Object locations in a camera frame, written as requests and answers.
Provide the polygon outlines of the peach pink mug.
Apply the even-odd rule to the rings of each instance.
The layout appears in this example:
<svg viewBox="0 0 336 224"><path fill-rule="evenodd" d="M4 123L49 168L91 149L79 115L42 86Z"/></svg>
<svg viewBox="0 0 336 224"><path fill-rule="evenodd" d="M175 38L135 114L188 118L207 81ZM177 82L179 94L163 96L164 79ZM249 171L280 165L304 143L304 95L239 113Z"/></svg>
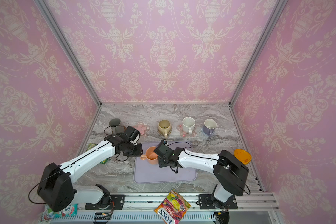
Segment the peach pink mug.
<svg viewBox="0 0 336 224"><path fill-rule="evenodd" d="M156 147L149 147L145 154L143 154L140 159L147 161L149 164L156 165L158 164L158 155L154 152Z"/></svg>

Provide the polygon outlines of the grey green mug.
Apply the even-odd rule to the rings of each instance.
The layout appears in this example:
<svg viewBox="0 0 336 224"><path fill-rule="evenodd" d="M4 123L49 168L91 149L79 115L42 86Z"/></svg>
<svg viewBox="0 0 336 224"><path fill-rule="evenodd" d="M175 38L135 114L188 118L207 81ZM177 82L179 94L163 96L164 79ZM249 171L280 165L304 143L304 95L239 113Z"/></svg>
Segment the grey green mug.
<svg viewBox="0 0 336 224"><path fill-rule="evenodd" d="M126 130L119 118L113 118L112 120L110 120L109 127L113 134L123 133Z"/></svg>

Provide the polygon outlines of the pink flower coaster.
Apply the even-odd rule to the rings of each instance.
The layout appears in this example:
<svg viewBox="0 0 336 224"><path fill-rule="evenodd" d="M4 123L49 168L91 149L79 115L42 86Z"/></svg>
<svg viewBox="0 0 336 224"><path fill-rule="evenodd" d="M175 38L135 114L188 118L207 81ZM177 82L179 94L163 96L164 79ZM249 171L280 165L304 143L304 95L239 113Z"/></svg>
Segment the pink flower coaster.
<svg viewBox="0 0 336 224"><path fill-rule="evenodd" d="M197 136L197 132L195 130L192 131L192 134L184 132L182 124L178 125L176 129L179 131L180 136L183 138L190 138Z"/></svg>
<svg viewBox="0 0 336 224"><path fill-rule="evenodd" d="M150 130L150 126L147 124L144 124L143 122L138 122L133 127L141 133L141 137L147 137L149 130Z"/></svg>

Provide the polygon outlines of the beige yellow mug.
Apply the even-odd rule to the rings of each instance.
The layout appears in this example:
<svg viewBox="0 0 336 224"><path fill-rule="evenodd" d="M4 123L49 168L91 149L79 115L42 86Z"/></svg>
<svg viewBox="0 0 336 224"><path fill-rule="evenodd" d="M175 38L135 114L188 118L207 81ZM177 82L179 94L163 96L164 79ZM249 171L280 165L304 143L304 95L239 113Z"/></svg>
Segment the beige yellow mug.
<svg viewBox="0 0 336 224"><path fill-rule="evenodd" d="M172 131L172 125L169 120L161 120L158 123L158 132L164 136L165 139L168 138L168 136L171 134Z"/></svg>

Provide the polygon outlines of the white speckled mug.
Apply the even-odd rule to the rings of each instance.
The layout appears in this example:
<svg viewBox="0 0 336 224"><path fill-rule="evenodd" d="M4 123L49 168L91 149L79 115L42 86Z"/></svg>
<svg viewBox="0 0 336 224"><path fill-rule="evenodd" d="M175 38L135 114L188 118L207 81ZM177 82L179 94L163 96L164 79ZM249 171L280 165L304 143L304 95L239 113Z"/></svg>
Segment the white speckled mug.
<svg viewBox="0 0 336 224"><path fill-rule="evenodd" d="M195 129L196 122L192 117L185 117L182 121L182 129L185 133L191 135Z"/></svg>

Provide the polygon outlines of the lavender mug white inside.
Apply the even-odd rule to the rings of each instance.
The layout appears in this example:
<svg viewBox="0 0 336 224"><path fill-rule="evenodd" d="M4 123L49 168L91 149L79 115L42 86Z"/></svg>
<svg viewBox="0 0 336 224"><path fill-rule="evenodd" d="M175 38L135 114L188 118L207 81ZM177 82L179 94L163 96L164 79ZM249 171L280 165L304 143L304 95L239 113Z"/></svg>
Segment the lavender mug white inside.
<svg viewBox="0 0 336 224"><path fill-rule="evenodd" d="M213 119L206 119L203 124L203 133L212 136L216 130L217 123Z"/></svg>

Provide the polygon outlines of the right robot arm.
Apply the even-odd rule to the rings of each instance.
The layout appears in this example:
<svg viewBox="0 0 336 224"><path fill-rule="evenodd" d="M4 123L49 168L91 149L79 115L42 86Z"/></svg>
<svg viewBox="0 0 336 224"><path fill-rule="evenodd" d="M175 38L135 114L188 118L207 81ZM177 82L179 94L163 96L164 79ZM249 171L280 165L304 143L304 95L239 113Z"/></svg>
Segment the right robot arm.
<svg viewBox="0 0 336 224"><path fill-rule="evenodd" d="M177 147L171 149L165 140L155 148L160 168L170 167L174 173L181 168L193 168L212 173L218 180L211 201L214 207L226 209L234 196L251 194L246 180L249 168L232 153L222 150L219 154L202 154Z"/></svg>

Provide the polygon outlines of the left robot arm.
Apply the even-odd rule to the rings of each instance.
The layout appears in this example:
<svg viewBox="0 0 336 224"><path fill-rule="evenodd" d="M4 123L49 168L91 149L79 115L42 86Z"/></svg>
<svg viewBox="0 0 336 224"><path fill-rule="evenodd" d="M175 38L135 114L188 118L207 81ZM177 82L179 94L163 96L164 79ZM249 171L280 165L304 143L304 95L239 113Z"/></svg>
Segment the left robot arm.
<svg viewBox="0 0 336 224"><path fill-rule="evenodd" d="M75 182L104 159L120 155L140 157L142 145L138 143L141 133L110 134L94 148L60 165L51 163L44 169L37 194L54 212L74 204L90 203L106 209L112 202L111 193L102 185L85 187Z"/></svg>

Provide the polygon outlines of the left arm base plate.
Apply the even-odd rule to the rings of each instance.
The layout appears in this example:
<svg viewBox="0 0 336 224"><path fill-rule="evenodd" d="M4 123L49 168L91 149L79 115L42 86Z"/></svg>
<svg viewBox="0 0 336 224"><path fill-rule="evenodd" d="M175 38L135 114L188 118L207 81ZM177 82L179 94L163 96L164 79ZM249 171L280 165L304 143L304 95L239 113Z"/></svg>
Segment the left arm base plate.
<svg viewBox="0 0 336 224"><path fill-rule="evenodd" d="M125 202L124 194L113 194L110 196L110 203L105 207L98 204L87 203L85 205L85 210L123 210L123 205Z"/></svg>

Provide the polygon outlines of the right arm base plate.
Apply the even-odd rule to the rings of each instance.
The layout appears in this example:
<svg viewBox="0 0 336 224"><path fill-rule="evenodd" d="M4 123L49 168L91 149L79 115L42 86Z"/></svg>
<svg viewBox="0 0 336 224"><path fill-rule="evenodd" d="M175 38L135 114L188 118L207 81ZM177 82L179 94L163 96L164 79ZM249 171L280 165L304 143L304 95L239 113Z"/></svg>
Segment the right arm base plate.
<svg viewBox="0 0 336 224"><path fill-rule="evenodd" d="M223 203L217 200L212 194L199 194L196 202L201 210L236 210L238 209L237 200L234 195L230 196L228 200Z"/></svg>

